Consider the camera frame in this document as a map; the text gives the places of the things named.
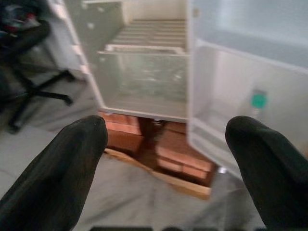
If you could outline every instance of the office chair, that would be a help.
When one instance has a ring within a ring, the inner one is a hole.
[[[22,115],[23,111],[30,104],[32,98],[35,96],[63,100],[67,105],[71,105],[73,103],[72,99],[68,95],[43,91],[45,88],[61,79],[66,78],[68,81],[75,80],[75,77],[69,71],[65,70],[40,85],[35,85],[22,73],[22,68],[18,57],[43,42],[43,40],[51,32],[48,22],[40,21],[39,23],[40,25],[37,27],[33,27],[23,32],[18,32],[17,37],[10,42],[9,47],[0,49],[0,63],[8,65],[8,67],[12,70],[14,77],[26,90],[24,99],[8,123],[9,132],[11,133],[16,133],[20,130],[20,127],[16,125],[16,122]]]

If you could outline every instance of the gray floor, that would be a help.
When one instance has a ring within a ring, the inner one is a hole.
[[[75,104],[58,100],[38,101],[26,114],[26,127],[17,135],[0,134],[0,196],[28,163],[64,126],[96,113],[89,87],[84,82],[61,82],[54,89],[68,93]],[[254,230],[263,223],[244,184],[229,173],[217,173],[211,198],[202,201],[174,191],[147,172],[102,157],[75,231],[93,226],[152,227],[160,231],[176,226],[218,230]]]

